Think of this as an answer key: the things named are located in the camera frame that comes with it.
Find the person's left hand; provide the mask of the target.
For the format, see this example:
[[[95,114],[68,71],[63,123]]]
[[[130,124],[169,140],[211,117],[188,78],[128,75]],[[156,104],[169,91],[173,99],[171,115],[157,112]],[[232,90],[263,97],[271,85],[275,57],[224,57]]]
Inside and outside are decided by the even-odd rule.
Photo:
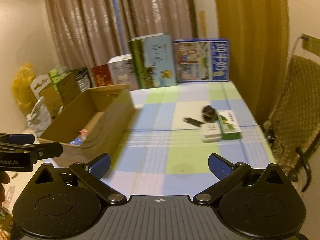
[[[8,174],[4,171],[0,171],[0,202],[1,205],[5,201],[5,188],[4,185],[10,183]]]

